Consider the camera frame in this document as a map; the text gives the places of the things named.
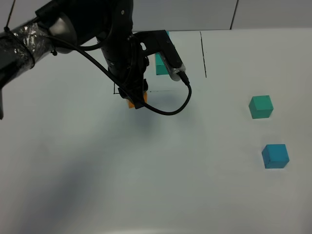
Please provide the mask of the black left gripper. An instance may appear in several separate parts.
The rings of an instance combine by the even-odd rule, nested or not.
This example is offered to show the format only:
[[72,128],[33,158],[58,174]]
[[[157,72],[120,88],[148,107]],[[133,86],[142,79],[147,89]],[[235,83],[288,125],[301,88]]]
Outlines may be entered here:
[[108,71],[117,80],[116,85],[120,96],[131,100],[126,92],[133,92],[135,109],[142,108],[145,103],[143,95],[148,90],[144,73],[149,60],[142,55],[142,47],[134,34],[102,32],[98,35],[97,41],[101,44]]

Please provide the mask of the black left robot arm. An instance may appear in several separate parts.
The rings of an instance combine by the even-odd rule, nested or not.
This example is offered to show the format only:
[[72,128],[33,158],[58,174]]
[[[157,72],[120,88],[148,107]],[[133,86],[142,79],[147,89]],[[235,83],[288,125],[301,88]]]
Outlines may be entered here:
[[52,0],[34,19],[0,35],[0,85],[32,69],[47,54],[77,51],[95,66],[90,52],[100,49],[107,62],[101,71],[135,108],[145,106],[143,75],[148,58],[133,35],[131,0]]

